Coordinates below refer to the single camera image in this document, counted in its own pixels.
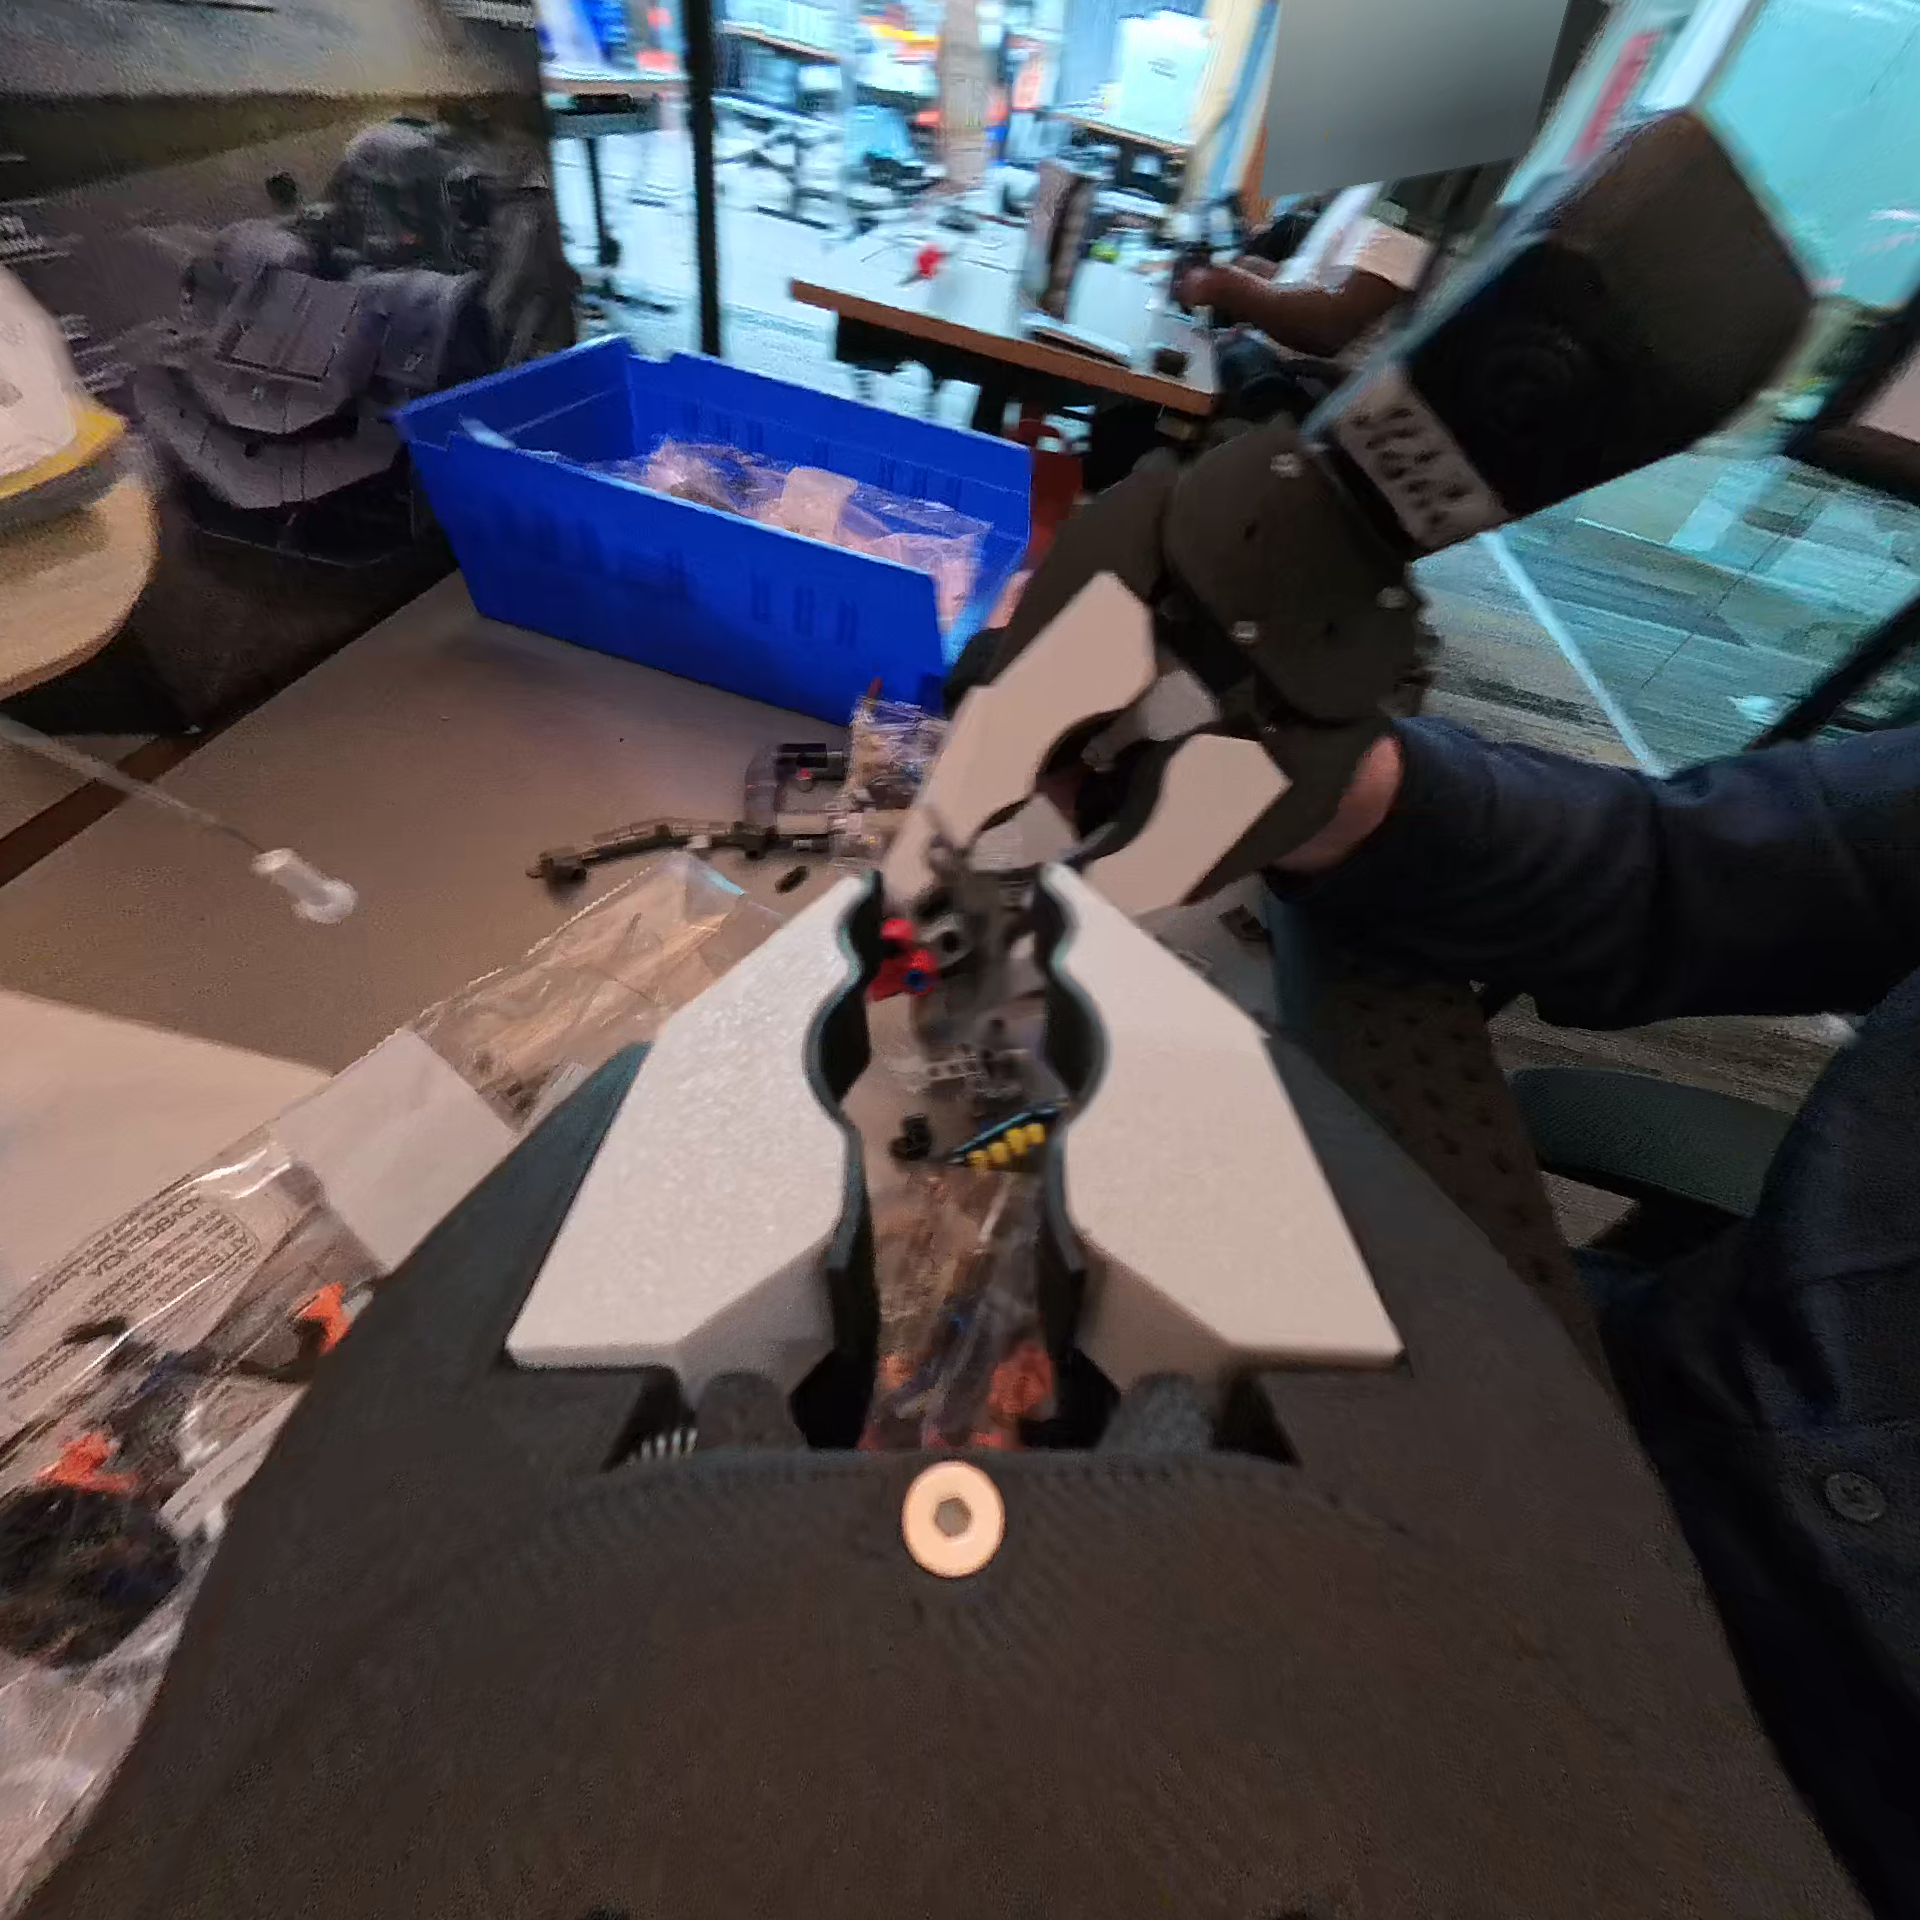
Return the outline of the clear bag of dark parts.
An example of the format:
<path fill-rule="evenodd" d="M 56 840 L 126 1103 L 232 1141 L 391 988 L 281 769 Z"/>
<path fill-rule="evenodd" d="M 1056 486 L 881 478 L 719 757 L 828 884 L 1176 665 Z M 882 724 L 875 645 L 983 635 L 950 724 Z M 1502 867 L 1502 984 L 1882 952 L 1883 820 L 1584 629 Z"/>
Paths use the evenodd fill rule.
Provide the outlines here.
<path fill-rule="evenodd" d="M 96 1315 L 56 1344 L 79 1381 L 6 1439 L 8 1912 L 129 1753 L 233 1501 L 372 1289 L 260 1292 L 200 1334 Z"/>

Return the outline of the black curved lego piece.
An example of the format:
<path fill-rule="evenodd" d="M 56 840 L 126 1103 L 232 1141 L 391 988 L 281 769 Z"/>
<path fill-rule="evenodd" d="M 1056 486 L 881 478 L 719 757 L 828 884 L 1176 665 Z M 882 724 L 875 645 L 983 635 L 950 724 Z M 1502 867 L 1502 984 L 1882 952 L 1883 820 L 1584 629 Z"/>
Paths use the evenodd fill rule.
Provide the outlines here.
<path fill-rule="evenodd" d="M 643 857 L 662 849 L 745 849 L 753 857 L 763 849 L 766 835 L 753 823 L 697 823 L 697 820 L 647 820 L 599 831 L 584 843 L 546 847 L 528 867 L 527 876 L 552 888 L 569 888 L 588 878 L 593 868 Z"/>

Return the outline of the dark grey lego subassembly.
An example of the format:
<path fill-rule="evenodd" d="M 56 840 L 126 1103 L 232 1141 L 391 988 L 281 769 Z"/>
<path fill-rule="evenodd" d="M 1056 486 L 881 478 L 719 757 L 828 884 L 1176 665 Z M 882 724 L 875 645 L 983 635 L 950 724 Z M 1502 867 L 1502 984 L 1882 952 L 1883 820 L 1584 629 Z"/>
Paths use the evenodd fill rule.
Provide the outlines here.
<path fill-rule="evenodd" d="M 947 731 L 935 711 L 865 692 L 844 742 L 779 740 L 754 755 L 744 781 L 744 817 L 792 840 L 823 839 L 838 862 L 879 867 Z"/>

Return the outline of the clear bag in bin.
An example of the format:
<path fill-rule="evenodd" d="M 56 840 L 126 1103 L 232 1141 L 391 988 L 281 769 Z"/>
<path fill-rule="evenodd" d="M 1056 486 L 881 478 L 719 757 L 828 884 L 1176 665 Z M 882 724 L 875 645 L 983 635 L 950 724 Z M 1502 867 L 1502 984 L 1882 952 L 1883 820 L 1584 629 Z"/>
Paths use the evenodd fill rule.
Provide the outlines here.
<path fill-rule="evenodd" d="M 990 524 L 820 467 L 785 464 L 719 441 L 659 436 L 646 453 L 590 461 L 593 473 L 662 496 L 903 564 L 931 580 L 943 632 L 971 605 Z"/>

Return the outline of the teal chair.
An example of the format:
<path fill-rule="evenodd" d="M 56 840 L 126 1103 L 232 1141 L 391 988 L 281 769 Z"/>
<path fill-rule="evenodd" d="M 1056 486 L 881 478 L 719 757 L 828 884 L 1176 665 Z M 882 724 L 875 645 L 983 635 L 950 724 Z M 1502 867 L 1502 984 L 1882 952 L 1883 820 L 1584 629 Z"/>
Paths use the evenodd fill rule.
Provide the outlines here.
<path fill-rule="evenodd" d="M 1754 1216 L 1792 1112 L 1644 1072 L 1526 1067 L 1508 1076 L 1540 1171 L 1632 1203 Z"/>

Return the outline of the partly built lego engine block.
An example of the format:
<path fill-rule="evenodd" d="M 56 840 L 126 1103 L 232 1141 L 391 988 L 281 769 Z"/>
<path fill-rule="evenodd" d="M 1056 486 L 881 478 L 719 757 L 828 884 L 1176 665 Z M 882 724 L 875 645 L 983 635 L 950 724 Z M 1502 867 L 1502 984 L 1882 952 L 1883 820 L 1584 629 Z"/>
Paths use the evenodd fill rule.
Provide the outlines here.
<path fill-rule="evenodd" d="M 932 1163 L 971 1171 L 1038 1168 L 1062 1127 L 1066 1105 L 1056 1099 L 983 1123 L 966 1141 L 943 1147 Z"/>

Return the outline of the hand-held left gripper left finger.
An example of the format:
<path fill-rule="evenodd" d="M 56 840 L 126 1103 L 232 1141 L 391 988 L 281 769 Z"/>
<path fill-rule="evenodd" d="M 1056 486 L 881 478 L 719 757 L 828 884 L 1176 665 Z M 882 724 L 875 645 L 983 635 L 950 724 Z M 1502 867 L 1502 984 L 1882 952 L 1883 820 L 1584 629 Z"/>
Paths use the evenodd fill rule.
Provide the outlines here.
<path fill-rule="evenodd" d="M 859 1432 L 879 1372 L 867 1153 L 879 878 L 846 876 L 664 1022 L 507 1334 L 523 1372 L 776 1388 Z"/>

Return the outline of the black lego set box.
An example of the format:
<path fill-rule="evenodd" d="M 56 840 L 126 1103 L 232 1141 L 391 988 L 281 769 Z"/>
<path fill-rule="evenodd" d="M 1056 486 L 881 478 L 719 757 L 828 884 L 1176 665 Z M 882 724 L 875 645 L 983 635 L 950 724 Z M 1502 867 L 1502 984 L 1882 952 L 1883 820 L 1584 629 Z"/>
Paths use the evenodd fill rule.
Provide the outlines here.
<path fill-rule="evenodd" d="M 2 107 L 6 271 L 156 535 L 6 711 L 196 731 L 454 568 L 398 412 L 575 343 L 537 4 L 6 1 Z"/>

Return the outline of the clear bags of parts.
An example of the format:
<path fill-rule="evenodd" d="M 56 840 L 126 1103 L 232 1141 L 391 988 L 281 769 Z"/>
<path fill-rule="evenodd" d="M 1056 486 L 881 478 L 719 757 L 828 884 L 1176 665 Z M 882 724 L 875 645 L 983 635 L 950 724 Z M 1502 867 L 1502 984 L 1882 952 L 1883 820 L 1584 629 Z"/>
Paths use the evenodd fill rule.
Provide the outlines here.
<path fill-rule="evenodd" d="M 760 948 L 782 915 L 673 853 L 394 1031 L 273 1135 L 385 1279 L 550 1112 Z"/>

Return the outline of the wooden table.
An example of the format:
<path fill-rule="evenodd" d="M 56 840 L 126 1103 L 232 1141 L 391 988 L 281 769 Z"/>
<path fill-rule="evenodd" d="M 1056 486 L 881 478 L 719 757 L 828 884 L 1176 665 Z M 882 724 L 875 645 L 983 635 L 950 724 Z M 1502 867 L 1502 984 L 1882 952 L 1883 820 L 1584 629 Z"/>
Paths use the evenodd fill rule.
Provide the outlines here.
<path fill-rule="evenodd" d="M 1092 400 L 1132 400 L 1163 413 L 1204 421 L 1217 408 L 1209 350 L 1192 347 L 1180 375 L 1102 360 L 1066 343 L 1023 331 L 1014 319 L 947 317 L 913 303 L 862 292 L 852 286 L 794 277 L 787 292 L 796 303 L 833 319 L 833 357 L 871 373 L 920 365 L 937 380 L 976 388 L 983 433 L 998 432 L 995 406 L 1043 401 L 1066 406 Z"/>

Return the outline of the blue plastic bin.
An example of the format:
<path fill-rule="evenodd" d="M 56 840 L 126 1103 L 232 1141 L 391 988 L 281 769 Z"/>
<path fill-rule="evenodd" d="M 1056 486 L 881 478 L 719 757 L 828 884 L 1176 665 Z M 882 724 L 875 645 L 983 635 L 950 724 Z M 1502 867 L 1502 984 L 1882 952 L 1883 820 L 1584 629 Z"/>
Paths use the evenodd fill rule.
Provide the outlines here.
<path fill-rule="evenodd" d="M 830 724 L 873 681 L 935 704 L 1028 542 L 1017 441 L 889 413 L 619 335 L 394 413 L 482 616 Z M 614 473 L 662 441 L 841 473 L 983 520 L 971 599 L 944 614 L 908 564 L 664 496 Z"/>

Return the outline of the person's right forearm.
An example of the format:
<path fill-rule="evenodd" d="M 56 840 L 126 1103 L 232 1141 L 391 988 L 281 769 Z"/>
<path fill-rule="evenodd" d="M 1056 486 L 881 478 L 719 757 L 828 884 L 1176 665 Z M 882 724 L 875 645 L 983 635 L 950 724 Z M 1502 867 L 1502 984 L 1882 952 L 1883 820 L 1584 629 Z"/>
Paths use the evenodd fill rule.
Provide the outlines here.
<path fill-rule="evenodd" d="M 1339 867 L 1278 894 L 1355 944 L 1529 997 L 1551 1023 L 1865 1017 L 1915 1028 L 1918 734 L 1655 776 L 1435 717 Z"/>

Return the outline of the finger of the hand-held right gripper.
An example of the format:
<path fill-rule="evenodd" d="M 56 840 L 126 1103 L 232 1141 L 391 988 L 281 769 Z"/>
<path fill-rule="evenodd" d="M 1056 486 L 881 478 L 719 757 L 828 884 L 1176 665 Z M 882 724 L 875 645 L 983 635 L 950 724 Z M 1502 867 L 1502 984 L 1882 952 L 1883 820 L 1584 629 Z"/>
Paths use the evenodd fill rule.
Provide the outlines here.
<path fill-rule="evenodd" d="M 1138 702 L 1156 679 L 1147 603 L 1098 574 L 995 679 L 974 685 L 881 864 L 886 900 L 922 900 L 937 853 L 971 862 L 976 840 L 1040 791 L 1067 734 Z"/>
<path fill-rule="evenodd" d="M 1219 894 L 1289 781 L 1248 735 L 1192 734 L 1059 774 L 998 828 L 1003 872 L 1063 862 L 1134 921 Z"/>

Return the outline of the person's dark blue shirt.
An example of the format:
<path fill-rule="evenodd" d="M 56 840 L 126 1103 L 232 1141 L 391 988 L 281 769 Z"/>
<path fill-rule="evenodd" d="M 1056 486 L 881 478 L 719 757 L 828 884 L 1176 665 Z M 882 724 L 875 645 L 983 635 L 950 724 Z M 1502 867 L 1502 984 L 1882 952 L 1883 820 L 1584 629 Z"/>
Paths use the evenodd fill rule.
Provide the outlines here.
<path fill-rule="evenodd" d="M 1918 1916 L 1918 979 L 1748 1217 L 1580 1273 L 1768 1740 L 1867 1909 Z"/>

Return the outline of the light grey red lego subassembly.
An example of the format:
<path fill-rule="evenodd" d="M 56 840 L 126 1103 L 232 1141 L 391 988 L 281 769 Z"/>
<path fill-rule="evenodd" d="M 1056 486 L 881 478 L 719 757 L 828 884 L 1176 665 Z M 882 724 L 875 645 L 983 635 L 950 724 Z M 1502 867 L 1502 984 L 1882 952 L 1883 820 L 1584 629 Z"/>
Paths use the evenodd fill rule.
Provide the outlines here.
<path fill-rule="evenodd" d="M 891 857 L 868 999 L 903 1006 L 927 1078 L 995 1072 L 1038 1041 L 1034 878 L 983 868 L 937 831 Z"/>

